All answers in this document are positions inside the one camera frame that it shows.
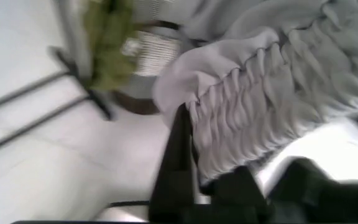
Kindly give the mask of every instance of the white floor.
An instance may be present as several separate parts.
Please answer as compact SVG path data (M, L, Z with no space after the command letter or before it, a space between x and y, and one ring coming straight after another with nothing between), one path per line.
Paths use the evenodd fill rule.
M0 0L0 96L62 69L46 51L65 46L57 24L50 0ZM0 138L82 95L63 78L0 108ZM0 223L89 220L109 202L149 198L169 130L160 116L111 106L116 121L84 103L0 149ZM344 120L294 142L259 174L264 189L291 155L314 159L334 179L358 179L358 127Z

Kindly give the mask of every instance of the black rack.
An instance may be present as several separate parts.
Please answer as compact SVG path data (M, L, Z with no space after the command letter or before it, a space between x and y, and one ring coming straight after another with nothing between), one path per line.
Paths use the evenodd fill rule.
M72 77L74 80L76 80L76 82L79 84L79 86L87 93L87 95L74 99L72 102L69 102L69 103L49 112L48 114L42 116L41 118L37 119L36 121L33 121L33 122L25 125L24 127L19 128L18 130L14 131L13 133L9 134L8 136L0 139L0 147L9 143L10 141L12 141L16 138L22 136L23 134L28 133L29 131L40 126L41 124L44 124L47 121L50 121L52 118L55 118L58 115L60 115L64 112L67 112L68 110L74 108L75 106L79 105L80 103L88 101L88 100L90 100L95 105L95 108L100 111L102 117L105 120L108 120L108 121L112 120L112 111L109 110L108 106L93 90L90 90L89 88L87 88L85 86L85 84L80 80L80 76L78 73L78 67L76 66L76 63L65 58L63 56L63 52L61 49L52 47L50 50L51 50L52 56L54 56L60 63L62 63L63 66L67 70L65 72L58 72L58 73L53 74L47 78L43 78L35 83L31 83L30 85L27 85L27 86L25 86L19 90L16 90L8 95L2 96L0 98L0 107L13 102L14 100L16 100L28 93L32 93L35 90L38 90L39 88L41 88L45 85L56 82L57 80L59 80L63 77Z

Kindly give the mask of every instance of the ruched gray garment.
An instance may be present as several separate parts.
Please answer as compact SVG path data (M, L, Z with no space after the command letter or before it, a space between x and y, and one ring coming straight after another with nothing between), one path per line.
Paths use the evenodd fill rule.
M260 3L162 73L155 102L169 124L186 103L211 180L358 112L358 1Z

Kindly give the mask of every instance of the green garment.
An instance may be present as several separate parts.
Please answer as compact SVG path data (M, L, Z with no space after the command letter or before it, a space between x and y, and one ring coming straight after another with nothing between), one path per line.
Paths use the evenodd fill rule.
M89 0L84 27L93 54L90 88L115 90L136 70L139 54L121 52L128 38L138 39L132 9L133 0Z

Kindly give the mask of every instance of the gray cloth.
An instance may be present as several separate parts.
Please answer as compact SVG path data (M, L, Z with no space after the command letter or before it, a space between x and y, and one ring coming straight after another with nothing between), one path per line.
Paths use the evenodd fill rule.
M156 105L169 124L188 105L211 180L358 112L358 1L262 2L162 73Z

